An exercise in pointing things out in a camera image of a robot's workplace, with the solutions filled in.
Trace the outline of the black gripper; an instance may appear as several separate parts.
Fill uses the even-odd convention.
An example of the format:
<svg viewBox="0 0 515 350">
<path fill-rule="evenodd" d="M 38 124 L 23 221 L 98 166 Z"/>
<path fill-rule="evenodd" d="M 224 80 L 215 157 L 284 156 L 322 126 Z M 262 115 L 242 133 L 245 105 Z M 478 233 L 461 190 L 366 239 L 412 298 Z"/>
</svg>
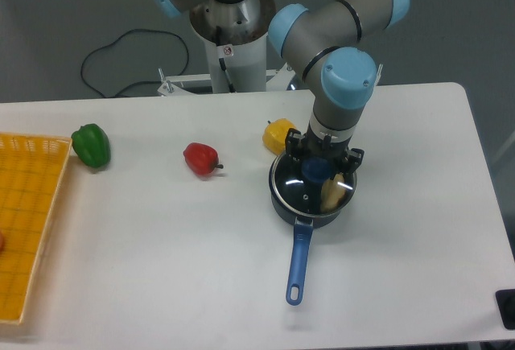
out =
<svg viewBox="0 0 515 350">
<path fill-rule="evenodd" d="M 334 163 L 338 172 L 344 175 L 354 174 L 363 162 L 365 151 L 359 148 L 348 148 L 350 138 L 342 142 L 329 142 L 315 135 L 312 129 L 303 134 L 290 128 L 285 138 L 285 155 L 302 163 L 309 159 L 319 158 Z"/>
</svg>

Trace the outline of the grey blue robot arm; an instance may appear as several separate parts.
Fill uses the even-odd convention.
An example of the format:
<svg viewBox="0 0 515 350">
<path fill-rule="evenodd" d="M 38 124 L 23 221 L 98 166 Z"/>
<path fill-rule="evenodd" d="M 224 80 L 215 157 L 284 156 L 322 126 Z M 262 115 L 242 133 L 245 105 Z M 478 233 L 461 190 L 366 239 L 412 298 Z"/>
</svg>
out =
<svg viewBox="0 0 515 350">
<path fill-rule="evenodd" d="M 380 72 L 357 44 L 403 19 L 410 0 L 331 0 L 310 11 L 277 9 L 274 0 L 155 0 L 170 17 L 187 13 L 204 41 L 214 93 L 262 91 L 271 45 L 313 92 L 304 135 L 286 137 L 286 152 L 317 156 L 354 172 L 363 152 L 348 144 Z"/>
</svg>

